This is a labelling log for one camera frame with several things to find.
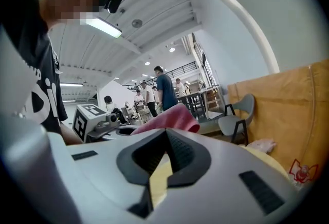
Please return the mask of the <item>large brown wrapped board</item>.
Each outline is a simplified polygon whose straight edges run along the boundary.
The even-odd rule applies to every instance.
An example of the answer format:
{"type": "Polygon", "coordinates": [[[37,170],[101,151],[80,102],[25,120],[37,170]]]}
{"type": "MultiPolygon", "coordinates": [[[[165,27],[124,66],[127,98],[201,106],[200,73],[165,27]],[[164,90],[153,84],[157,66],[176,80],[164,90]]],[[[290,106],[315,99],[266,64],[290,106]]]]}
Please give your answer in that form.
{"type": "Polygon", "coordinates": [[[329,59],[228,86],[235,103],[246,94],[255,98],[248,139],[272,139],[270,155],[289,170],[317,165],[319,177],[329,160],[329,59]]]}

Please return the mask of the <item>person's black printed t-shirt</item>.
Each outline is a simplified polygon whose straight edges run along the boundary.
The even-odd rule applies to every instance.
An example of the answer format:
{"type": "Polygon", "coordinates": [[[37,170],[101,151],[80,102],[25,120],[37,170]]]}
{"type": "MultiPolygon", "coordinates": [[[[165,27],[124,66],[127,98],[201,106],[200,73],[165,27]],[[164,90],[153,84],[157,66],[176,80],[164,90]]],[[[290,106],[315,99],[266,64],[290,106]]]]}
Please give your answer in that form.
{"type": "Polygon", "coordinates": [[[65,19],[57,0],[14,0],[14,15],[3,16],[3,25],[20,56],[36,76],[22,107],[23,115],[48,132],[65,137],[67,114],[61,96],[59,59],[48,31],[65,19]]]}

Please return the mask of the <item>ceiling strip light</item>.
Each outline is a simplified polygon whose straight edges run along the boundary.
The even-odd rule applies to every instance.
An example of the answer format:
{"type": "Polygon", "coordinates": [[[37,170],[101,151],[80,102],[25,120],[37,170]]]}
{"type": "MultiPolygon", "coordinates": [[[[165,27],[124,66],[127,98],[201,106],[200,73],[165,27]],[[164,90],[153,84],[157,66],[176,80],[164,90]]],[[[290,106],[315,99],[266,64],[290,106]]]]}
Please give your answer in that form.
{"type": "Polygon", "coordinates": [[[104,33],[109,34],[110,36],[114,37],[114,38],[118,38],[122,35],[122,31],[113,26],[112,24],[100,19],[100,18],[87,18],[86,20],[86,24],[90,25],[104,33]]]}

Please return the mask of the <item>dark dining table set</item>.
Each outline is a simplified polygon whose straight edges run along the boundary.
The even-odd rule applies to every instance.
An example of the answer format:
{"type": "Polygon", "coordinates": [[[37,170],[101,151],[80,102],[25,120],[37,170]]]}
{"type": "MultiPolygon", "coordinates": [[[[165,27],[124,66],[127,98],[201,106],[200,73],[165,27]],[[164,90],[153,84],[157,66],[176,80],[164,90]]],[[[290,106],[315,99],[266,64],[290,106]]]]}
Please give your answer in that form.
{"type": "Polygon", "coordinates": [[[178,97],[178,102],[183,103],[197,120],[205,120],[207,118],[204,96],[201,92],[178,97]]]}

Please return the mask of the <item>white curved pipe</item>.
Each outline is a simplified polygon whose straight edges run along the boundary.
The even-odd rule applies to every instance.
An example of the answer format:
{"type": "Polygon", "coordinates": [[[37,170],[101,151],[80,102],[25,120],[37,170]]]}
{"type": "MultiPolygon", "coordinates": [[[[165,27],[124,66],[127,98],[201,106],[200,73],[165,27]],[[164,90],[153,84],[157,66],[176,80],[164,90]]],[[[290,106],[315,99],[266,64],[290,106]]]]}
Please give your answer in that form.
{"type": "Polygon", "coordinates": [[[254,18],[250,13],[237,1],[237,0],[221,0],[243,23],[247,28],[248,32],[257,44],[259,51],[264,59],[270,74],[279,73],[280,69],[278,66],[277,59],[273,52],[273,49],[254,18]]]}

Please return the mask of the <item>pink cloth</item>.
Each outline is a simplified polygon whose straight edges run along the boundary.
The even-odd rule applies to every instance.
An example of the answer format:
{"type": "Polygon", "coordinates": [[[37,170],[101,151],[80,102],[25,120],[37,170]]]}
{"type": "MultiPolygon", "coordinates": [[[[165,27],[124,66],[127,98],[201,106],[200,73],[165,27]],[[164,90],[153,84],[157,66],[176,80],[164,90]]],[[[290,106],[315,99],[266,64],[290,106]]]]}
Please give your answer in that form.
{"type": "Polygon", "coordinates": [[[197,133],[200,124],[182,103],[178,103],[134,130],[131,135],[153,129],[173,128],[197,133]]]}

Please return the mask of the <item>grey chair black frame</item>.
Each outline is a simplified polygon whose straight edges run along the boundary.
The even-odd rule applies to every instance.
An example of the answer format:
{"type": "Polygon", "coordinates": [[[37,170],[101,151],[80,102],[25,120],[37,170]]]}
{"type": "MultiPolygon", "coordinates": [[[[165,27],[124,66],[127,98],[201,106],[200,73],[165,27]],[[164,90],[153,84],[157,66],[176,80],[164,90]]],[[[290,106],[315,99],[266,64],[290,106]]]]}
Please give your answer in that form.
{"type": "Polygon", "coordinates": [[[245,145],[249,144],[247,127],[253,120],[255,107],[255,98],[252,94],[246,94],[244,97],[233,104],[227,104],[224,109],[224,115],[218,119],[218,125],[224,136],[231,138],[234,142],[237,135],[242,134],[245,137],[245,145]],[[242,119],[235,114],[235,110],[241,110],[247,113],[247,117],[242,119]]]}

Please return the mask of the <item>person's left forearm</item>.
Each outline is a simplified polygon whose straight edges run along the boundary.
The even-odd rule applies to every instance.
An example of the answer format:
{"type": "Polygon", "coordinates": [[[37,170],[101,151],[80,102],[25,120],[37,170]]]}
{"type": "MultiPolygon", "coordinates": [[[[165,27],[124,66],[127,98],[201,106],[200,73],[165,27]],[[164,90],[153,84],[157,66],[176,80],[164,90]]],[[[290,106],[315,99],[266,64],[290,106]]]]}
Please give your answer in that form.
{"type": "Polygon", "coordinates": [[[76,145],[83,143],[80,137],[77,136],[76,133],[71,128],[67,127],[62,122],[60,122],[60,128],[61,128],[61,135],[66,145],[76,145]]]}

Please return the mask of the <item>black balcony railing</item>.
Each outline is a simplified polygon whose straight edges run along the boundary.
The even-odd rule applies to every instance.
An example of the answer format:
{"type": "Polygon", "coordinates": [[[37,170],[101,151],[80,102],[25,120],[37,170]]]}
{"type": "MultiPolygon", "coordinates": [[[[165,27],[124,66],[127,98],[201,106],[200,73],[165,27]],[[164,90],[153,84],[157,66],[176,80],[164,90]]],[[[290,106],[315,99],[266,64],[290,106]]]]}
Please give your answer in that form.
{"type": "Polygon", "coordinates": [[[168,75],[170,78],[179,78],[185,74],[192,73],[198,70],[198,66],[195,61],[188,63],[186,65],[180,66],[176,69],[171,71],[166,71],[165,74],[168,75]]]}

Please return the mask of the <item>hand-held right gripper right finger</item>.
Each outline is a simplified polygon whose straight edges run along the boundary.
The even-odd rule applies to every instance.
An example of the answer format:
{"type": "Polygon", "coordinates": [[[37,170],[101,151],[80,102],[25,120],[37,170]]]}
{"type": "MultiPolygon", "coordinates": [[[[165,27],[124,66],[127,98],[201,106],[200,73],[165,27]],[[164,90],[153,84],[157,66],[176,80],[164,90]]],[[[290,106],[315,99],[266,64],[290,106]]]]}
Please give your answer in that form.
{"type": "Polygon", "coordinates": [[[297,191],[290,181],[246,149],[177,129],[167,133],[204,146],[211,164],[194,185],[168,189],[154,224],[274,224],[292,209],[297,191]]]}

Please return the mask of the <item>pink bucket with plastic bag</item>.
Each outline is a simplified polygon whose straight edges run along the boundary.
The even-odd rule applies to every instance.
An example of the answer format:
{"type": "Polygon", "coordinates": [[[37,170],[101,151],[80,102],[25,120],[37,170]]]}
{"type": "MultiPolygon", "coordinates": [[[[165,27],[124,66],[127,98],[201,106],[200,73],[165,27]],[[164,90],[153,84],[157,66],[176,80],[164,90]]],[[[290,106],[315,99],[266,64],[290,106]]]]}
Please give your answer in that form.
{"type": "Polygon", "coordinates": [[[273,151],[276,145],[274,139],[259,139],[248,144],[247,147],[269,154],[273,151]]]}

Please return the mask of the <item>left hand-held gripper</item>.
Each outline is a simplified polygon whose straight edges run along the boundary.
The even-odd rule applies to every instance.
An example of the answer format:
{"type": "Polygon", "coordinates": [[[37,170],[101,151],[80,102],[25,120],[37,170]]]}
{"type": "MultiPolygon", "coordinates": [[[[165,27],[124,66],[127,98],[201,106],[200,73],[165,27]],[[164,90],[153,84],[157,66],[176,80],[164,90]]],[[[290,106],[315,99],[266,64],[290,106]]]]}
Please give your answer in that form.
{"type": "Polygon", "coordinates": [[[94,104],[78,104],[72,124],[73,131],[83,142],[101,139],[113,129],[119,136],[130,136],[138,127],[120,125],[116,114],[100,109],[94,104]]]}

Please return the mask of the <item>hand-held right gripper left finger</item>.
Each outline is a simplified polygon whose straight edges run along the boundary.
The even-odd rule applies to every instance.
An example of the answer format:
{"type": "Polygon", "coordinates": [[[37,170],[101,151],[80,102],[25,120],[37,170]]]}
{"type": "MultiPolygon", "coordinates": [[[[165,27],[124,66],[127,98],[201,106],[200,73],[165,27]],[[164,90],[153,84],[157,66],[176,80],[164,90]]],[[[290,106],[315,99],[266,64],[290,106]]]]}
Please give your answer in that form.
{"type": "Polygon", "coordinates": [[[153,208],[149,174],[132,157],[163,135],[161,129],[123,139],[66,146],[50,134],[55,224],[167,224],[153,208]]]}

